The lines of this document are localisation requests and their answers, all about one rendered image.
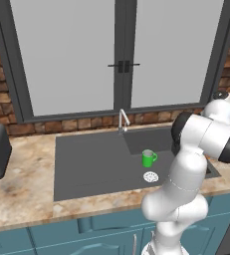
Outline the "dark grey sink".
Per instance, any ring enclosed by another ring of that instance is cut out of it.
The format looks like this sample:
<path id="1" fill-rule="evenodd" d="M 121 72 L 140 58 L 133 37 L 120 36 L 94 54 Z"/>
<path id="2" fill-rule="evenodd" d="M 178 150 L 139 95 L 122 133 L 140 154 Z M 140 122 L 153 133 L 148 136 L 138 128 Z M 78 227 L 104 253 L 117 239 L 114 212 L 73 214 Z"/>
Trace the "dark grey sink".
<path id="1" fill-rule="evenodd" d="M 142 152 L 157 154 L 148 182 Z M 169 127 L 130 129 L 59 136 L 56 138 L 54 199 L 56 201 L 159 186 L 178 153 Z"/>

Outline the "teal drawer front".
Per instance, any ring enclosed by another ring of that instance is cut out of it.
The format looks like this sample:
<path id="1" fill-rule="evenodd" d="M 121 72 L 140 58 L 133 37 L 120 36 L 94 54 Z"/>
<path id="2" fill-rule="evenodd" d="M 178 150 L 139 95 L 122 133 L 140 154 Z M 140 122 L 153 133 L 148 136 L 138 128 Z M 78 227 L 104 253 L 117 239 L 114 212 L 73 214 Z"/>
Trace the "teal drawer front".
<path id="1" fill-rule="evenodd" d="M 77 222 L 79 232 L 87 233 L 91 231 L 128 228 L 149 223 L 149 220 L 143 216 L 141 209 L 133 209 L 80 218 Z"/>
<path id="2" fill-rule="evenodd" d="M 0 255 L 35 255 L 27 230 L 1 231 Z"/>

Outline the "white round sink drain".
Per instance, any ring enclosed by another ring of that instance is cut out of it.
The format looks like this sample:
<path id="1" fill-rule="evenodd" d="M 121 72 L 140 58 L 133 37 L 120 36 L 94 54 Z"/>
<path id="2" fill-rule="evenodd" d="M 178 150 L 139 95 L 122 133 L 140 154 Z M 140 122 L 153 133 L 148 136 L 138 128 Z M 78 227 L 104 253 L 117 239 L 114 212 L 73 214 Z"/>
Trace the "white round sink drain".
<path id="1" fill-rule="evenodd" d="M 158 175 L 155 172 L 153 172 L 153 171 L 147 171 L 143 175 L 143 179 L 146 182 L 157 182 L 158 181 Z"/>

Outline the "silver tap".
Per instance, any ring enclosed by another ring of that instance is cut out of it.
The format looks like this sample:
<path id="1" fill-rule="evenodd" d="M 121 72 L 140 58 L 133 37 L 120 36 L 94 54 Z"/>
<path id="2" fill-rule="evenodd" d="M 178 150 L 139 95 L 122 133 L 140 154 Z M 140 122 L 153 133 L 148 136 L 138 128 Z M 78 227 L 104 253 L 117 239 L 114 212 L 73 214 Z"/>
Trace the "silver tap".
<path id="1" fill-rule="evenodd" d="M 119 110 L 118 115 L 118 132 L 124 133 L 127 131 L 127 127 L 130 125 L 130 121 L 124 111 L 124 109 Z"/>

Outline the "grey framed window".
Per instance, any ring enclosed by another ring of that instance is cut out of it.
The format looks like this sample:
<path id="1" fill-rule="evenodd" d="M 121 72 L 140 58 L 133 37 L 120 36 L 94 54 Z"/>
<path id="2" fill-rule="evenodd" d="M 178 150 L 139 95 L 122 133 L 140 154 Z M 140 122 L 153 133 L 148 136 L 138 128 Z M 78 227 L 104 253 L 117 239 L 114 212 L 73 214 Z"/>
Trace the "grey framed window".
<path id="1" fill-rule="evenodd" d="M 20 124 L 203 108 L 229 44 L 230 0 L 0 0 Z"/>

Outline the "green mug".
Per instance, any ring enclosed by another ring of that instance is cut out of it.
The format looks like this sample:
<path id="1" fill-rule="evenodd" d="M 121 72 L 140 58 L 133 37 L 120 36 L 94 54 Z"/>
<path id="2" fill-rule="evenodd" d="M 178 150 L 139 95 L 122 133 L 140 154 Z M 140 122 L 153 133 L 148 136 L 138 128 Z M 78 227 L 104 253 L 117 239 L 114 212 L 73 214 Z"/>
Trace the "green mug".
<path id="1" fill-rule="evenodd" d="M 142 165 L 144 167 L 152 167 L 152 164 L 157 160 L 157 154 L 150 149 L 145 149 L 142 152 Z"/>

